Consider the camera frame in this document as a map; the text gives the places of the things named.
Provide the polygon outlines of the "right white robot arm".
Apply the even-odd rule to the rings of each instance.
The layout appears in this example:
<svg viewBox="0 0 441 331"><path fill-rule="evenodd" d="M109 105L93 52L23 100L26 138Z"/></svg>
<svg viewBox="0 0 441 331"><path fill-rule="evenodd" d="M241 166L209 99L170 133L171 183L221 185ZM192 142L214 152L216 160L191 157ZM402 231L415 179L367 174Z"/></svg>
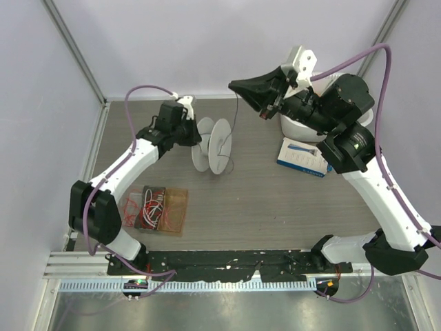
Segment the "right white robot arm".
<svg viewBox="0 0 441 331"><path fill-rule="evenodd" d="M324 140L317 147L336 173L362 197L380 227L352 237L323 237L311 255L311 264L327 272L337 263L370 263L387 275L420 272L428 260L432 239L440 240L440 226L416 225L417 215L388 170L381 149L359 118L374 105L365 81L342 74L321 95L313 87L301 89L294 70L276 68L252 79L233 80L228 88L240 96L261 118L276 113L302 123Z"/></svg>

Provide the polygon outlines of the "white plastic cable spool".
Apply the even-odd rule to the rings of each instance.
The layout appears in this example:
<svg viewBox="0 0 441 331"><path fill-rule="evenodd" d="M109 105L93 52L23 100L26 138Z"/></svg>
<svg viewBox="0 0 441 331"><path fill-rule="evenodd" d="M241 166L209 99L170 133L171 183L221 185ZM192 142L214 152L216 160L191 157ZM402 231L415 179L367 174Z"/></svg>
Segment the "white plastic cable spool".
<svg viewBox="0 0 441 331"><path fill-rule="evenodd" d="M211 170L214 174L225 171L232 150L232 128L226 119L214 122L209 117L197 124L202 141L192 147L192 161L199 172Z"/></svg>

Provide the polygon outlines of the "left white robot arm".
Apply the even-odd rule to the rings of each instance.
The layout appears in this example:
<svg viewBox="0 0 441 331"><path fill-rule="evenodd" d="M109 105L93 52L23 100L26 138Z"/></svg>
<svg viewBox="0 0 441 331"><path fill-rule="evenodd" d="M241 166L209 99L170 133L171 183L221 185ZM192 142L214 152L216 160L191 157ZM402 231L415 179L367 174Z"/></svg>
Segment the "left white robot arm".
<svg viewBox="0 0 441 331"><path fill-rule="evenodd" d="M122 257L130 274L146 269L147 252L123 229L117 204L135 179L174 145L192 147L201 142L193 104L188 95L164 101L154 126L140 130L127 151L100 175L89 182L77 181L71 188L69 226Z"/></svg>

